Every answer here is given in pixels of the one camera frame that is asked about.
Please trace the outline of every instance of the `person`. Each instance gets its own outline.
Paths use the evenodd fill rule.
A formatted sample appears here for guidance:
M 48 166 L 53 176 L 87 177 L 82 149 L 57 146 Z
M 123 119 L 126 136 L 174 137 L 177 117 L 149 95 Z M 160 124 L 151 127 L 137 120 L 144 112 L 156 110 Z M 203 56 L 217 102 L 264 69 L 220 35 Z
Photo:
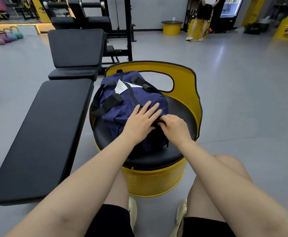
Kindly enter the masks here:
M 203 41 L 203 35 L 206 30 L 206 26 L 209 23 L 209 20 L 211 18 L 212 10 L 213 8 L 218 4 L 220 0 L 201 0 L 198 6 L 198 11 L 197 11 L 197 16 L 192 24 L 191 28 L 191 33 L 190 35 L 186 38 L 186 41 L 191 41 L 192 34 L 197 27 L 198 24 L 198 19 L 202 20 L 203 19 L 203 26 L 201 30 L 201 34 L 199 36 L 198 41 Z
M 67 177 L 6 237 L 134 237 L 137 207 L 129 199 L 121 166 L 154 129 L 151 124 L 161 110 L 156 111 L 159 103 L 147 110 L 150 104 L 140 111 L 136 106 L 122 134 Z M 208 154 L 179 117 L 164 115 L 160 120 L 197 175 L 178 207 L 173 237 L 288 237 L 288 211 L 253 184 L 238 159 Z

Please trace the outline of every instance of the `white shirt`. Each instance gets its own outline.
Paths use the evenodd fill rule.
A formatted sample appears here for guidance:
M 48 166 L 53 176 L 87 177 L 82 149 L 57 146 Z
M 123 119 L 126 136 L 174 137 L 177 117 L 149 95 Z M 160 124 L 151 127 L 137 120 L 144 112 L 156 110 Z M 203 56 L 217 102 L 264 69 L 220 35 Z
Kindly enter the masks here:
M 210 5 L 214 4 L 215 2 L 216 0 L 205 0 L 205 3 Z

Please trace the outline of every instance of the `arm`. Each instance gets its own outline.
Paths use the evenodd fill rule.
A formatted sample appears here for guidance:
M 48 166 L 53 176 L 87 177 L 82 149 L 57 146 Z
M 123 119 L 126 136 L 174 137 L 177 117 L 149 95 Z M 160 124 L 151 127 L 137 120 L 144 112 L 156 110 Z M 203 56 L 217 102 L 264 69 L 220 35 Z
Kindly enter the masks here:
M 216 0 L 216 2 L 215 2 L 215 3 L 213 3 L 212 7 L 215 7 L 215 6 L 216 6 L 216 4 L 218 4 L 218 3 L 219 3 L 219 1 L 220 1 L 220 0 Z
M 66 178 L 6 237 L 84 236 L 133 147 L 154 129 L 151 124 L 162 111 L 154 113 L 157 103 L 146 112 L 150 104 L 140 112 L 139 105 L 135 107 L 122 134 Z
M 237 237 L 288 237 L 288 211 L 252 182 L 191 140 L 187 124 L 166 115 L 159 123 L 198 175 L 207 194 Z
M 201 2 L 202 2 L 202 6 L 205 6 L 205 0 L 201 0 Z

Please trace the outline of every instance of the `white tag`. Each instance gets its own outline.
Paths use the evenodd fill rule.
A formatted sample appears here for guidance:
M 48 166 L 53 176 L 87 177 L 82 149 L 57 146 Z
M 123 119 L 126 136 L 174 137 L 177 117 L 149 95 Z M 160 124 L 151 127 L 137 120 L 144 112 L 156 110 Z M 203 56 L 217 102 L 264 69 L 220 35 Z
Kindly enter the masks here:
M 127 90 L 127 86 L 121 80 L 119 80 L 114 90 L 115 93 L 121 94 L 123 91 Z
M 141 87 L 141 86 L 138 86 L 138 85 L 134 85 L 134 84 L 132 84 L 132 83 L 128 83 L 128 82 L 126 82 L 126 83 L 129 84 L 130 87 Z

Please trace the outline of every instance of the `black shorts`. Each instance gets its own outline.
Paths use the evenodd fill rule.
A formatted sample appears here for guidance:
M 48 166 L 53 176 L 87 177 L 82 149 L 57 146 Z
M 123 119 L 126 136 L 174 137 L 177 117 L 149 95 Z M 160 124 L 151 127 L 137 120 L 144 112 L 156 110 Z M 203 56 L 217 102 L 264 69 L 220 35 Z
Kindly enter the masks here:
M 197 18 L 203 19 L 206 21 L 210 20 L 212 10 L 213 10 L 212 5 L 210 5 L 210 4 L 202 5 L 202 3 L 200 2 L 199 6 L 198 6 Z
M 182 237 L 235 237 L 227 223 L 197 217 L 184 218 Z M 130 214 L 126 209 L 110 204 L 103 204 L 85 237 L 123 236 L 134 237 Z

